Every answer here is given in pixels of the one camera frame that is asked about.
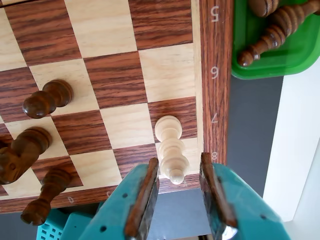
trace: dark wooden square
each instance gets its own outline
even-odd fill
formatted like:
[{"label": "dark wooden square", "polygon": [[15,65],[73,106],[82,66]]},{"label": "dark wooden square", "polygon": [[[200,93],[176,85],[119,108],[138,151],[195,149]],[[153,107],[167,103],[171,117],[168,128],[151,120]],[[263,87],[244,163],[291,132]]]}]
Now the dark wooden square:
[{"label": "dark wooden square", "polygon": [[178,99],[156,101],[148,103],[154,140],[155,126],[158,119],[166,115],[172,115],[179,119],[182,125],[181,139],[197,137],[196,97],[184,97]]},{"label": "dark wooden square", "polygon": [[137,51],[85,58],[84,62],[101,109],[147,102]]},{"label": "dark wooden square", "polygon": [[64,0],[25,2],[5,12],[28,66],[81,58]]},{"label": "dark wooden square", "polygon": [[4,187],[0,185],[0,196],[8,196],[9,194],[6,192]]},{"label": "dark wooden square", "polygon": [[129,0],[138,50],[193,42],[191,0]]},{"label": "dark wooden square", "polygon": [[52,116],[52,119],[69,155],[112,149],[99,110]]},{"label": "dark wooden square", "polygon": [[13,141],[13,138],[4,123],[0,124],[0,142],[10,145]]},{"label": "dark wooden square", "polygon": [[0,71],[0,115],[5,123],[30,119],[22,110],[24,100],[39,91],[28,67]]},{"label": "dark wooden square", "polygon": [[124,178],[136,165],[147,164],[151,158],[157,157],[154,143],[118,148],[113,150],[121,177]]},{"label": "dark wooden square", "polygon": [[68,185],[68,188],[83,186],[77,170],[69,156],[38,159],[31,168],[40,182],[44,179],[50,169],[58,168],[65,170],[72,176],[72,180]]}]

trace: green tray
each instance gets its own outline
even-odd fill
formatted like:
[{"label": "green tray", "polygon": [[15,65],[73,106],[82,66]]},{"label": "green tray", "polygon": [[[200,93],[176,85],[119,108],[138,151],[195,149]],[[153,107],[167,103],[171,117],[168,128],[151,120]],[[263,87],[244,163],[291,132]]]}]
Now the green tray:
[{"label": "green tray", "polygon": [[[306,0],[282,0],[281,5],[300,4]],[[259,79],[300,73],[320,56],[320,16],[307,17],[298,30],[277,49],[261,54],[248,67],[237,63],[237,55],[254,44],[267,26],[267,19],[255,16],[247,0],[234,1],[232,75],[239,79]]]}]

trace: fallen chess piece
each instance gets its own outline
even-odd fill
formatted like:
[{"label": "fallen chess piece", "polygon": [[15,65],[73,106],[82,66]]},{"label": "fallen chess piece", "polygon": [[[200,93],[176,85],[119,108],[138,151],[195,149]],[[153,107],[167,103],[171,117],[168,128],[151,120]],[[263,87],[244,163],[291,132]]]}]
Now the fallen chess piece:
[{"label": "fallen chess piece", "polygon": [[51,211],[51,201],[66,190],[71,180],[71,175],[62,169],[49,170],[42,180],[39,198],[25,207],[21,220],[34,226],[44,224]]},{"label": "fallen chess piece", "polygon": [[184,181],[189,162],[182,152],[184,143],[180,140],[182,126],[174,116],[163,116],[155,124],[156,138],[161,142],[159,146],[160,170],[166,178],[175,185]]},{"label": "fallen chess piece", "polygon": [[73,90],[64,80],[52,80],[23,102],[22,109],[30,118],[41,119],[53,113],[56,108],[66,106],[73,98]]},{"label": "fallen chess piece", "polygon": [[43,128],[31,127],[20,133],[11,146],[0,149],[0,184],[18,180],[43,154],[52,142]]},{"label": "fallen chess piece", "polygon": [[248,0],[252,12],[261,18],[272,14],[279,5],[279,0]]},{"label": "fallen chess piece", "polygon": [[320,0],[309,0],[303,4],[278,8],[269,16],[271,25],[265,29],[260,39],[238,55],[238,64],[247,67],[253,61],[259,60],[262,53],[280,47],[311,14],[320,14]]}]

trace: gray surface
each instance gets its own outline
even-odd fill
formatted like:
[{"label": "gray surface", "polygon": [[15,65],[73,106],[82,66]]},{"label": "gray surface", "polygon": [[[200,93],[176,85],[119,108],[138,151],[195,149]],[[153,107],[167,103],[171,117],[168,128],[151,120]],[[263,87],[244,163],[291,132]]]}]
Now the gray surface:
[{"label": "gray surface", "polygon": [[1,240],[36,240],[37,227],[20,220],[20,213],[0,214]]},{"label": "gray surface", "polygon": [[[264,192],[277,119],[282,77],[231,79],[228,166],[258,194]],[[20,213],[0,214],[1,240],[35,240],[36,227]],[[210,233],[200,189],[158,196],[149,240],[176,239]]]},{"label": "gray surface", "polygon": [[200,188],[160,194],[148,240],[170,240],[211,234]]},{"label": "gray surface", "polygon": [[263,196],[283,77],[231,78],[227,165]]}]

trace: dark brown chess piece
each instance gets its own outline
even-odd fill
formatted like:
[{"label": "dark brown chess piece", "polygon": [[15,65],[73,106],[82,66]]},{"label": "dark brown chess piece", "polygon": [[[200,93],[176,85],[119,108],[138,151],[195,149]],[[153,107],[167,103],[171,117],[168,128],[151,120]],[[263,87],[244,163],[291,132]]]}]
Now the dark brown chess piece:
[{"label": "dark brown chess piece", "polygon": [[19,179],[43,154],[52,142],[51,135],[40,127],[20,133],[11,146],[0,149],[0,184],[11,184]]},{"label": "dark brown chess piece", "polygon": [[255,15],[265,18],[277,9],[279,0],[248,0],[248,5]]},{"label": "dark brown chess piece", "polygon": [[33,93],[24,100],[22,109],[33,119],[41,119],[53,113],[56,108],[66,106],[73,98],[69,83],[64,80],[52,80],[46,83],[42,91]]},{"label": "dark brown chess piece", "polygon": [[265,29],[260,39],[238,55],[238,64],[247,67],[254,60],[259,60],[262,53],[280,47],[311,14],[320,14],[320,0],[309,0],[303,4],[278,8],[269,16],[271,24]]},{"label": "dark brown chess piece", "polygon": [[44,224],[51,210],[51,201],[66,190],[71,179],[71,175],[62,169],[49,170],[42,180],[39,198],[25,207],[21,214],[22,221],[34,226]]}]

